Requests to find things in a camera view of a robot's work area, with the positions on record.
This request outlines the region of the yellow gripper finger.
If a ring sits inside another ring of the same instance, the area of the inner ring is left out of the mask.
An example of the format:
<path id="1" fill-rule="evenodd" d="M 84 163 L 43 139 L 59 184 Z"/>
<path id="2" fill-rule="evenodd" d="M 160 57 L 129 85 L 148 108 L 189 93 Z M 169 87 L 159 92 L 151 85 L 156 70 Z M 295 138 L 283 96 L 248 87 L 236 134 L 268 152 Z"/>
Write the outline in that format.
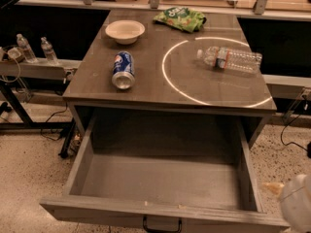
<path id="1" fill-rule="evenodd" d="M 262 186 L 279 198 L 285 185 L 283 183 L 263 183 Z"/>

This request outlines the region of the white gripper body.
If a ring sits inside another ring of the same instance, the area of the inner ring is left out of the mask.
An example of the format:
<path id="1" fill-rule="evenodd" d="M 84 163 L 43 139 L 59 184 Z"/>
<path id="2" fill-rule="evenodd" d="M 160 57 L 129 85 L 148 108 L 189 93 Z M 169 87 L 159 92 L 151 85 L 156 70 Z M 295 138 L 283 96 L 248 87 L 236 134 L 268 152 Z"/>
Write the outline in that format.
<path id="1" fill-rule="evenodd" d="M 282 189 L 281 213 L 298 233 L 311 233 L 311 176 L 297 175 Z"/>

